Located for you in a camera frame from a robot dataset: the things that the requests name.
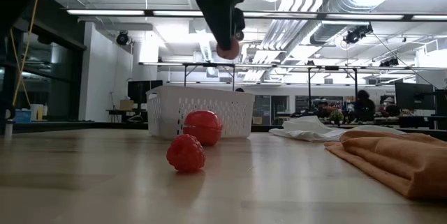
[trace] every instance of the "window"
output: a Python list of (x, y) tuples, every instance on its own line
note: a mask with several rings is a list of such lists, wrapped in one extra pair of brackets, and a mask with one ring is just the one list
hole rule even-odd
[[(21, 59), (23, 59), (27, 41), (28, 34), (24, 33)], [(25, 66), (51, 76), (75, 80), (78, 77), (74, 67), (80, 67), (80, 58), (77, 58), (72, 50), (53, 43), (48, 38), (31, 34)]]
[(48, 77), (23, 72), (27, 93), (20, 86), (17, 95), (17, 108), (30, 108), (28, 104), (47, 105), (47, 118), (50, 121), (76, 119), (77, 112), (71, 107), (71, 85)]
[(4, 80), (5, 80), (5, 68), (0, 67), (0, 92), (3, 91)]
[[(23, 60), (28, 33), (13, 30), (19, 60)], [(0, 91), (12, 100), (17, 85), (18, 67), (11, 50), (12, 40), (0, 42)], [(68, 49), (32, 33), (15, 106), (31, 109), (31, 104), (47, 105), (48, 121), (78, 119), (82, 51)]]

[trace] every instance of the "security camera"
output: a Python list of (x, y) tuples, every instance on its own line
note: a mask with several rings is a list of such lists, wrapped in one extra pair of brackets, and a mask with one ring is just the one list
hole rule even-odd
[(121, 46), (126, 46), (131, 43), (131, 40), (128, 35), (128, 31), (120, 31), (119, 35), (117, 36), (117, 44)]
[(354, 29), (348, 30), (348, 34), (343, 38), (343, 41), (347, 44), (354, 44), (372, 32), (371, 24), (368, 26), (357, 26)]

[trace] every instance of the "cardboard box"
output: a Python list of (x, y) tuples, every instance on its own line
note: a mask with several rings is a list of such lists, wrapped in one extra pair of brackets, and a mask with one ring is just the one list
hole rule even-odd
[(133, 100), (121, 100), (119, 110), (131, 111), (133, 109)]

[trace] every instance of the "fluorescent light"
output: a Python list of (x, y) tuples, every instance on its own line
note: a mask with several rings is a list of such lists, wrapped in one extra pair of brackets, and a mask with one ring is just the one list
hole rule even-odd
[(150, 66), (183, 66), (182, 63), (139, 63), (141, 65), (150, 65)]
[(403, 15), (384, 14), (327, 14), (328, 19), (351, 19), (351, 20), (400, 20)]
[(70, 15), (145, 15), (143, 10), (67, 10)]
[(316, 66), (304, 66), (304, 65), (278, 65), (278, 68), (316, 68)]
[(269, 68), (275, 65), (273, 64), (235, 64), (236, 67), (259, 67), (259, 68)]
[(245, 18), (285, 18), (285, 19), (313, 19), (316, 14), (293, 12), (244, 12)]
[(447, 15), (414, 15), (412, 20), (447, 20)]
[(235, 82), (235, 84), (248, 84), (248, 85), (278, 85), (278, 84), (281, 84), (281, 85), (283, 85), (282, 83), (273, 84), (273, 83), (266, 83), (266, 82)]
[(333, 24), (333, 25), (369, 25), (369, 22), (361, 21), (321, 21), (322, 24)]
[(154, 16), (203, 17), (203, 13), (202, 11), (194, 11), (194, 10), (155, 10)]
[(199, 82), (200, 84), (227, 84), (226, 82)]
[(368, 70), (406, 70), (406, 67), (375, 67), (375, 66), (367, 66), (366, 69)]
[[(167, 84), (184, 84), (184, 81), (167, 81)], [(186, 81), (187, 84), (197, 84), (197, 82)]]

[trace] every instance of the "red raspberry toy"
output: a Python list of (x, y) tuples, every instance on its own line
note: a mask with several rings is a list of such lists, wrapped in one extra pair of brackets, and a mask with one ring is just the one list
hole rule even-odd
[(183, 134), (171, 143), (166, 159), (179, 172), (197, 172), (205, 165), (205, 152), (196, 137)]
[(198, 110), (186, 116), (183, 134), (196, 137), (203, 146), (213, 146), (221, 139), (222, 123), (215, 113)]

